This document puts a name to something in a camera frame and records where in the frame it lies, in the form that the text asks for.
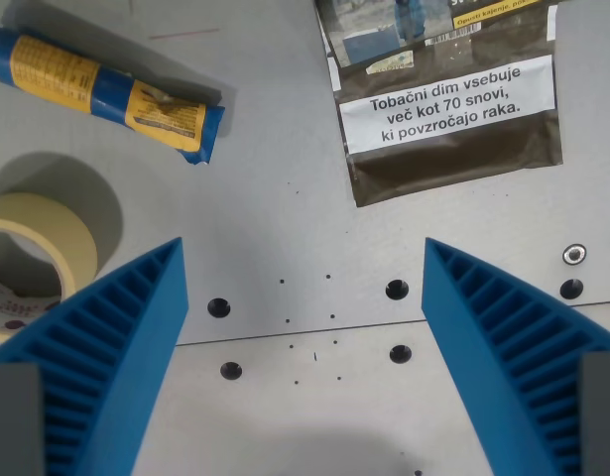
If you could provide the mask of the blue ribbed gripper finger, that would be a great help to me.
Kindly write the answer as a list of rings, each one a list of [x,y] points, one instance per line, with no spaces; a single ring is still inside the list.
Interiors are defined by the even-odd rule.
[[[610,332],[432,238],[422,311],[493,473],[580,474],[579,362]]]
[[[48,474],[131,474],[187,312],[176,238],[0,345],[0,364],[40,372]]]

